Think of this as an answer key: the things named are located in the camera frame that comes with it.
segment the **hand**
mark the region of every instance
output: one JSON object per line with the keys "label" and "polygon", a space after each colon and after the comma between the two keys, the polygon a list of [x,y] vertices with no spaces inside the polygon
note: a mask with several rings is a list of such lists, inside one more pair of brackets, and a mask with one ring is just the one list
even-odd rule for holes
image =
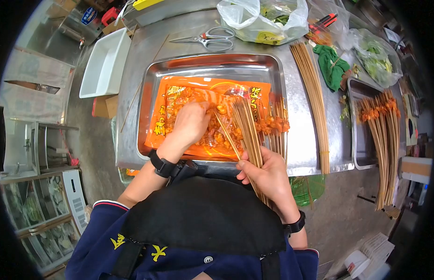
{"label": "hand", "polygon": [[283,203],[294,201],[284,159],[278,153],[261,146],[260,152],[264,165],[258,168],[248,161],[248,152],[244,151],[241,160],[236,165],[241,170],[237,179],[247,185],[251,178],[260,191],[271,199],[279,208]]}
{"label": "hand", "polygon": [[187,149],[197,143],[208,127],[211,114],[206,114],[208,102],[192,102],[184,105],[177,114],[171,134]]}

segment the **wrist strap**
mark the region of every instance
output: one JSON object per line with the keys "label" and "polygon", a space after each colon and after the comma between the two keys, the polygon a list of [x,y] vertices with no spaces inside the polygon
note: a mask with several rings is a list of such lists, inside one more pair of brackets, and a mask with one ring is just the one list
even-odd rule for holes
{"label": "wrist strap", "polygon": [[299,210],[299,213],[301,214],[301,216],[299,217],[299,220],[297,222],[282,225],[284,227],[285,233],[288,234],[288,237],[290,237],[290,234],[292,233],[299,232],[306,224],[306,214],[301,210]]}
{"label": "wrist strap", "polygon": [[155,167],[155,173],[164,178],[169,178],[173,169],[177,165],[166,159],[160,159],[155,149],[150,151],[148,157],[150,158],[152,165]]}

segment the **green towel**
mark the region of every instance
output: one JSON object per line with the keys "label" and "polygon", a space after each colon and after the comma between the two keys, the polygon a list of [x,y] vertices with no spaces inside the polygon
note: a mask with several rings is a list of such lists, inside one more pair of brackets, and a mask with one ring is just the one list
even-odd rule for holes
{"label": "green towel", "polygon": [[350,68],[349,64],[343,59],[339,59],[335,66],[331,68],[332,63],[338,59],[338,55],[329,46],[316,45],[313,52],[319,54],[318,64],[327,86],[331,90],[337,91],[340,88],[341,76]]}

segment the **refrigerator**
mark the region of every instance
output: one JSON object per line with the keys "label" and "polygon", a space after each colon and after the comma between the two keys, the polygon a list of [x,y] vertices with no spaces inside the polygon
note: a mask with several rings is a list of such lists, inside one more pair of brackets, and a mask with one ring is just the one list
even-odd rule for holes
{"label": "refrigerator", "polygon": [[10,222],[29,259],[44,277],[64,269],[87,225],[79,171],[0,183]]}

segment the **navy blue shirt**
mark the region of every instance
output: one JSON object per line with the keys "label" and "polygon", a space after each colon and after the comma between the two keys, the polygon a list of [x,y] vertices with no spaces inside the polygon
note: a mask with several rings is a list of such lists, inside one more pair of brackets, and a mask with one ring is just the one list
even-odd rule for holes
{"label": "navy blue shirt", "polygon": [[[101,200],[94,204],[91,220],[80,238],[66,267],[66,279],[96,280],[102,273],[111,273],[125,236],[119,231],[128,208],[120,203]],[[318,252],[313,249],[293,250],[287,237],[287,250],[280,252],[281,279],[316,279]],[[258,257],[224,255],[172,247],[146,245],[131,279],[190,280],[205,272],[214,280],[261,280]]]}

